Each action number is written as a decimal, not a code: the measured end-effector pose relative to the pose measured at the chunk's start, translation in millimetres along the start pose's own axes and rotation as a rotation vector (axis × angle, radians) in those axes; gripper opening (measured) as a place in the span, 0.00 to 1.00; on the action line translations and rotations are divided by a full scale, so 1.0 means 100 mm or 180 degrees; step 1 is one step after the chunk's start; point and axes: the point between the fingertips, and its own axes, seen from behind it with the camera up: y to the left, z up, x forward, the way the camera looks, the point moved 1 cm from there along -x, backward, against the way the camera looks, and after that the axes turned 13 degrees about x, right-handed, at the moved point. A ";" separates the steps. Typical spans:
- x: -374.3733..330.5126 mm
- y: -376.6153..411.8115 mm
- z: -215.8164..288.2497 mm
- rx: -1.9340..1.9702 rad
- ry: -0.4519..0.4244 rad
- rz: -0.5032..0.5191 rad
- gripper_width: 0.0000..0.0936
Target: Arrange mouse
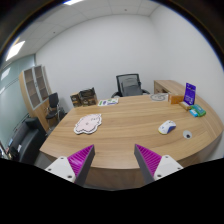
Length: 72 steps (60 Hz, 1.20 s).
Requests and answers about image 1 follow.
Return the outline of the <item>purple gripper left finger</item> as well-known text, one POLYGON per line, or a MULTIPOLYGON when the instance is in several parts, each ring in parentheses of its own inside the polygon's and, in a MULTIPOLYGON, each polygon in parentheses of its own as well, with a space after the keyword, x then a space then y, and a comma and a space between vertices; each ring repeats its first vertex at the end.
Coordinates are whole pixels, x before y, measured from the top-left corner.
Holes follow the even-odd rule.
POLYGON ((83 186, 94 156, 95 148, 90 145, 69 157, 60 156, 46 168, 46 171, 76 185, 83 186))

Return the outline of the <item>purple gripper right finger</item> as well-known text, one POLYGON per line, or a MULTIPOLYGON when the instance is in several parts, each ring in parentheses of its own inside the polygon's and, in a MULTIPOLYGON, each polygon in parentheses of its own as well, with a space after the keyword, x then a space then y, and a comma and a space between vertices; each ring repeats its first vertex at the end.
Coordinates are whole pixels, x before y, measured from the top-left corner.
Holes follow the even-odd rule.
POLYGON ((152 183, 182 169, 182 166, 171 156, 161 156, 138 144, 135 145, 134 155, 145 184, 152 183))

